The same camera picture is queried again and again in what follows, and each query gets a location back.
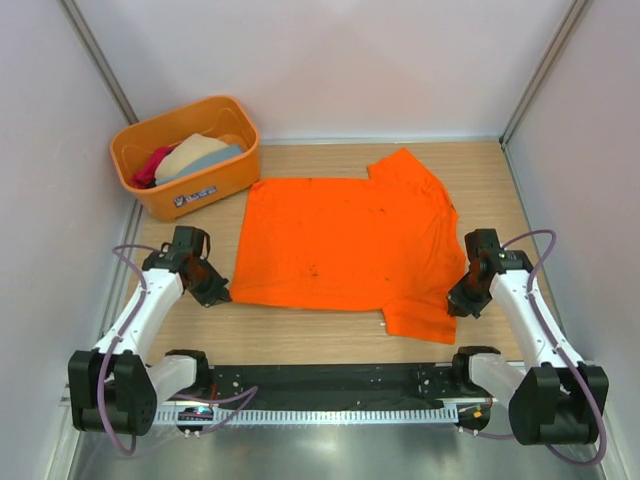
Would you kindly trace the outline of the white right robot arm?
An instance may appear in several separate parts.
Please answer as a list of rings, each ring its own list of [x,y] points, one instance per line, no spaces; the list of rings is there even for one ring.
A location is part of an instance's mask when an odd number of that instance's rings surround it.
[[[452,387],[479,390],[506,407],[522,445],[604,443],[603,412],[609,380],[566,339],[537,282],[539,266],[522,250],[500,243],[494,229],[465,236],[469,269],[448,294],[448,311],[478,318],[495,302],[505,314],[525,364],[518,370],[493,347],[462,347],[450,372]]]

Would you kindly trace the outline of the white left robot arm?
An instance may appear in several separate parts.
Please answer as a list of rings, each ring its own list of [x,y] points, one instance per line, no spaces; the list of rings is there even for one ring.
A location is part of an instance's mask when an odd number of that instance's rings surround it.
[[[134,294],[118,319],[89,350],[68,362],[71,414],[79,431],[145,435],[159,404],[182,392],[204,398],[212,376],[204,352],[174,349],[150,366],[147,356],[174,304],[189,294],[203,307],[231,300],[228,281],[211,265],[211,240],[192,226],[175,228],[171,241],[150,248]]]

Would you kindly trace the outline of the orange t shirt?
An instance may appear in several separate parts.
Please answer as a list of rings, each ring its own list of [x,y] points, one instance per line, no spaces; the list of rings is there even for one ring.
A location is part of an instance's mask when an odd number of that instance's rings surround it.
[[[389,334],[451,344],[463,276],[458,214],[407,149],[364,179],[267,178],[249,191],[231,296],[272,307],[378,311]]]

